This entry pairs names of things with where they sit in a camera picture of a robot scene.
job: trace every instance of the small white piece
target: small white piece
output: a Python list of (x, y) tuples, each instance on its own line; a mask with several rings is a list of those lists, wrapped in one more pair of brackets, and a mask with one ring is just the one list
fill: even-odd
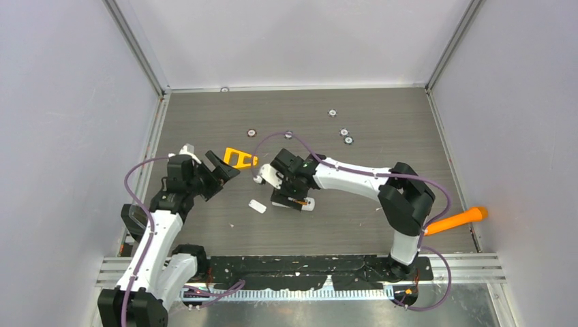
[(257, 184), (262, 184), (263, 183), (263, 178), (259, 175), (253, 177), (253, 181)]
[(263, 204), (259, 203), (259, 201), (257, 201), (257, 200), (249, 201), (249, 206), (251, 208), (255, 209), (255, 211), (257, 211), (258, 213), (264, 213), (265, 210), (267, 210), (267, 207), (264, 206)]
[(180, 155), (190, 155), (197, 164), (201, 164), (200, 159), (195, 155), (195, 147), (190, 144), (185, 144), (179, 151)]

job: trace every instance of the aluminum frame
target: aluminum frame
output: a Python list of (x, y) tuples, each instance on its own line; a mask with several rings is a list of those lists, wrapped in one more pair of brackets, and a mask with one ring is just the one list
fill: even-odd
[(164, 86), (161, 84), (160, 79), (158, 78), (157, 74), (155, 74), (154, 69), (151, 67), (150, 60), (148, 60), (147, 56), (145, 55), (145, 52), (142, 50), (142, 47), (138, 43), (138, 40), (134, 35), (132, 28), (130, 27), (125, 15), (123, 14), (121, 8), (119, 7), (117, 0), (102, 0), (102, 2), (108, 9), (108, 12), (110, 13), (112, 19), (117, 24), (130, 50), (134, 54), (138, 64), (142, 68), (144, 74), (149, 79), (151, 86), (153, 87), (153, 89), (155, 89), (157, 95), (159, 97), (162, 97), (164, 94), (167, 93), (166, 92), (167, 90), (170, 90), (169, 86), (168, 85)]
[(468, 27), (470, 26), (474, 18), (476, 18), (476, 15), (480, 10), (482, 4), (484, 4), (484, 2), (485, 0), (471, 0), (470, 5), (466, 9), (466, 12), (461, 17), (461, 20), (459, 21), (459, 24), (457, 25), (457, 28), (452, 38), (450, 39), (450, 42), (446, 46), (446, 50), (444, 50), (440, 58), (440, 61), (438, 61), (436, 68), (433, 70), (433, 74), (431, 75), (429, 82), (425, 85), (425, 89), (428, 92), (430, 92), (436, 85), (438, 79), (440, 78), (440, 75), (442, 74), (444, 68), (446, 67), (446, 64), (451, 58), (451, 55), (453, 54), (456, 47), (459, 45), (459, 42), (461, 41), (462, 37), (468, 31)]

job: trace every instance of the wood grain surface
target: wood grain surface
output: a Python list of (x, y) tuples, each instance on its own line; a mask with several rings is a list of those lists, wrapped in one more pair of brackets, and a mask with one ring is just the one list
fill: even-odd
[[(337, 117), (327, 112), (335, 109)], [(354, 144), (345, 145), (339, 130), (346, 127)], [(247, 137), (256, 129), (255, 138)], [(226, 147), (252, 152), (265, 136), (291, 130), (317, 153), (369, 167), (406, 162), (418, 174), (449, 188), (460, 211), (457, 192), (425, 92), (422, 89), (344, 89), (314, 91), (252, 91), (175, 93), (171, 95), (157, 155), (193, 144), (204, 158), (208, 150), (222, 156)], [(281, 148), (307, 156), (297, 140), (270, 139), (258, 151), (268, 163)], [(164, 164), (153, 168), (147, 199), (160, 188)], [(209, 202), (197, 198), (175, 244), (203, 245), (209, 255), (387, 254), (393, 230), (377, 202), (348, 193), (311, 191), (313, 212), (273, 207), (272, 188), (257, 185), (251, 172), (230, 181)], [(437, 189), (433, 213), (446, 202)], [(267, 206), (260, 214), (251, 199)], [(467, 226), (428, 236), (425, 244), (444, 253), (475, 251)]]

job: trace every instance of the orange bracket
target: orange bracket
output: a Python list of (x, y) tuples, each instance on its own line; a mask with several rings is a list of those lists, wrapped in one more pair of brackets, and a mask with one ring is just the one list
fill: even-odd
[(237, 163), (233, 166), (233, 168), (236, 169), (243, 169), (243, 168), (250, 168), (251, 167), (251, 161), (250, 159), (253, 158), (253, 166), (257, 166), (257, 162), (258, 159), (257, 157), (253, 157), (253, 155), (251, 153), (246, 153), (243, 151), (239, 151), (233, 148), (227, 148), (225, 150), (225, 155), (223, 157), (223, 161), (225, 161), (225, 164), (230, 165), (230, 161), (231, 161), (231, 156), (232, 155), (237, 155)]

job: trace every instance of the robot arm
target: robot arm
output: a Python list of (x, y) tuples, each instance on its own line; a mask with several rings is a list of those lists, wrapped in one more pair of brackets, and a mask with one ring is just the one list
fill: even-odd
[[(315, 207), (314, 199), (307, 197), (310, 189), (338, 189), (379, 202), (395, 230), (390, 251), (392, 272), (410, 273), (421, 229), (436, 199), (431, 189), (421, 181), (377, 176), (382, 173), (417, 175), (405, 163), (397, 163), (394, 168), (368, 168), (318, 156), (329, 166), (317, 162), (312, 155), (304, 160), (282, 149), (271, 164), (261, 167), (256, 181), (266, 181), (273, 186), (273, 205), (300, 211), (311, 211)], [(340, 168), (365, 172), (369, 176)]]
[[(167, 267), (164, 264), (174, 239), (193, 208), (194, 198), (201, 196), (208, 201), (239, 171), (209, 151), (206, 156), (215, 166), (211, 171), (193, 151), (192, 146), (185, 145), (178, 155), (169, 158), (166, 188), (153, 197), (150, 205), (155, 225), (146, 222), (129, 268), (115, 289), (102, 290), (98, 298), (103, 327), (121, 325), (121, 305), (126, 292), (130, 292), (128, 326), (166, 326), (168, 310), (183, 285), (206, 271), (207, 255), (202, 247), (196, 245), (179, 245)], [(140, 268), (135, 274), (139, 262)], [(134, 282), (129, 290), (131, 278)]]

